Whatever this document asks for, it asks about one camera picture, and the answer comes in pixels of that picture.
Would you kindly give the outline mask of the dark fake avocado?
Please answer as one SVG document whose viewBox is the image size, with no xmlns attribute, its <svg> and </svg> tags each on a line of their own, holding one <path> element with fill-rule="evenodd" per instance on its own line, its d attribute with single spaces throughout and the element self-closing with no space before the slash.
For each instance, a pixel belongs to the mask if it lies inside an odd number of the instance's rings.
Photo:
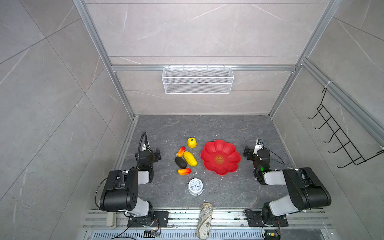
<svg viewBox="0 0 384 240">
<path fill-rule="evenodd" d="M 177 166 L 180 168 L 180 169 L 185 169 L 187 168 L 187 162 L 185 159 L 183 159 L 182 157 L 176 157 L 175 158 L 175 163 L 177 164 Z"/>
</svg>

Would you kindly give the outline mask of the red-yellow fake mango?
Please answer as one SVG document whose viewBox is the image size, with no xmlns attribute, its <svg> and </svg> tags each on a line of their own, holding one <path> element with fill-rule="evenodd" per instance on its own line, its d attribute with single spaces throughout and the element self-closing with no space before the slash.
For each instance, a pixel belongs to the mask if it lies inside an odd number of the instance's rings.
<svg viewBox="0 0 384 240">
<path fill-rule="evenodd" d="M 180 176 L 186 176 L 189 175 L 192 172 L 190 168 L 185 168 L 185 169 L 178 169 L 178 174 Z"/>
<path fill-rule="evenodd" d="M 186 147 L 181 147 L 177 153 L 177 157 L 179 158 L 183 157 L 185 151 L 186 151 Z"/>
</svg>

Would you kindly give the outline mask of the long yellow fake fruit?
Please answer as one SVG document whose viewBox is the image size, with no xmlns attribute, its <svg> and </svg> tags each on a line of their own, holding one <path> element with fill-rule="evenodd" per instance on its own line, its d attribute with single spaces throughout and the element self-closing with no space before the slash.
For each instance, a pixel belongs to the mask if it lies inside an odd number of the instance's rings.
<svg viewBox="0 0 384 240">
<path fill-rule="evenodd" d="M 196 167 L 198 165 L 198 161 L 192 153 L 185 151 L 183 157 L 191 167 Z"/>
</svg>

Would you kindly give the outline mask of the small yellow fake fruit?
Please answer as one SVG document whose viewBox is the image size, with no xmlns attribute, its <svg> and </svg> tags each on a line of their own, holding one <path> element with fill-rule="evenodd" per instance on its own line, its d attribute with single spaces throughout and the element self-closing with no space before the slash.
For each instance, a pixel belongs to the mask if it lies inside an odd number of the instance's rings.
<svg viewBox="0 0 384 240">
<path fill-rule="evenodd" d="M 195 138 L 189 138 L 188 139 L 188 147 L 191 149 L 194 149 L 197 147 L 197 141 Z"/>
</svg>

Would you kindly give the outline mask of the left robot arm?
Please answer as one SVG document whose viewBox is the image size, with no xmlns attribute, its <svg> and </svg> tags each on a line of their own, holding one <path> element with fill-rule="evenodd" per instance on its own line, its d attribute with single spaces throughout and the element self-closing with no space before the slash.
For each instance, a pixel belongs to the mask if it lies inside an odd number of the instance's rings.
<svg viewBox="0 0 384 240">
<path fill-rule="evenodd" d="M 138 188 L 139 185 L 152 182 L 154 163 L 161 160 L 161 153 L 151 149 L 145 132 L 141 135 L 135 158 L 135 167 L 109 172 L 101 182 L 104 188 L 100 198 L 94 198 L 94 201 L 97 208 L 104 212 L 123 212 L 136 219 L 152 222 L 155 219 L 153 205 L 139 198 Z"/>
</svg>

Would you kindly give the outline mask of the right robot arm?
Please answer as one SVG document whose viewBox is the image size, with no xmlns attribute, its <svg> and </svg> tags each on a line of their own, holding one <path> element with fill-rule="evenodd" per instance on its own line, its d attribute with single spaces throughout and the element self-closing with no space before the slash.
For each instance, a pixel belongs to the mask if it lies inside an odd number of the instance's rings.
<svg viewBox="0 0 384 240">
<path fill-rule="evenodd" d="M 273 226 L 286 215 L 327 207 L 332 203 L 328 190 L 311 168 L 271 170 L 271 151 L 264 146 L 245 147 L 243 156 L 252 161 L 254 177 L 261 185 L 285 186 L 288 194 L 278 200 L 266 202 L 258 217 Z"/>
</svg>

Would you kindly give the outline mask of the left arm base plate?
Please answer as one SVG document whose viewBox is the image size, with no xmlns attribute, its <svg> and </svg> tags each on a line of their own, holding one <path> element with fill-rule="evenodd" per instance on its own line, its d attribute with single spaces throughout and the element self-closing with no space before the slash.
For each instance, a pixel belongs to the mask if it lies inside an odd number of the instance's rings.
<svg viewBox="0 0 384 240">
<path fill-rule="evenodd" d="M 165 228 L 169 220 L 168 211 L 149 212 L 145 217 L 134 217 L 133 215 L 125 214 L 128 218 L 128 227 L 132 228 Z"/>
</svg>

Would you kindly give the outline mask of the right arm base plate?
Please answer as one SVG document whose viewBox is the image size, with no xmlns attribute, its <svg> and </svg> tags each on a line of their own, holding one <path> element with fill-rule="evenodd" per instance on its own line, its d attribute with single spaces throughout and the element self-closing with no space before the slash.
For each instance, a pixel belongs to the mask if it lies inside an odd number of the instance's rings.
<svg viewBox="0 0 384 240">
<path fill-rule="evenodd" d="M 273 216 L 268 212 L 254 211 L 246 209 L 244 214 L 247 218 L 249 227 L 288 227 L 289 223 L 286 216 Z"/>
</svg>

